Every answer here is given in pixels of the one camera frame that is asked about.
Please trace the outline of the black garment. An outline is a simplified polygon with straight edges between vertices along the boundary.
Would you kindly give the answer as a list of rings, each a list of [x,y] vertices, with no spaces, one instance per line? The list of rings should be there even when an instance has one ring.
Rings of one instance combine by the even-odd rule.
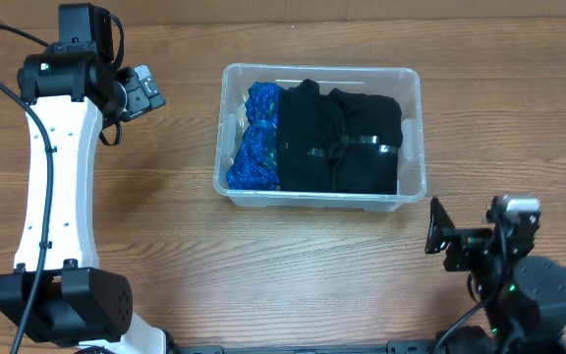
[[[329,97],[344,119],[343,155],[336,163],[335,190],[395,195],[403,143],[402,109],[390,96],[333,89]]]
[[[332,190],[328,150],[339,118],[337,105],[312,80],[280,91],[277,168],[282,191]]]

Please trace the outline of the sparkly blue knit garment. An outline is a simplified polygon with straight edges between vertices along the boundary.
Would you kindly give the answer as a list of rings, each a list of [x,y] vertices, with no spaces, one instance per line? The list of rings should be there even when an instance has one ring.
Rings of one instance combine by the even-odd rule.
[[[245,103],[249,123],[226,174],[231,190],[274,191],[279,187],[277,131],[282,88],[254,82]]]

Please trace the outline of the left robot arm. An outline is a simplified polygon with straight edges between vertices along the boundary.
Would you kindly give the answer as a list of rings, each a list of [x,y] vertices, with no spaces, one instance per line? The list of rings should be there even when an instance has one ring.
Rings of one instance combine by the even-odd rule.
[[[59,38],[30,55],[14,94],[28,117],[25,226],[0,312],[18,338],[81,353],[172,353],[170,334],[134,309],[129,280],[100,267],[92,226],[93,168],[104,130],[165,100],[146,66],[123,65],[119,19],[88,4],[58,9]]]

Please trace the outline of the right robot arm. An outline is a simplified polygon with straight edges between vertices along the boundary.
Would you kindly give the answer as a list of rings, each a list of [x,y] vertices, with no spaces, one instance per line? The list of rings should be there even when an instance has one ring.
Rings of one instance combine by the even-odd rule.
[[[430,352],[566,353],[566,267],[533,255],[540,217],[534,197],[496,196],[483,227],[458,228],[431,199],[424,249],[468,273],[476,304],[437,333]]]

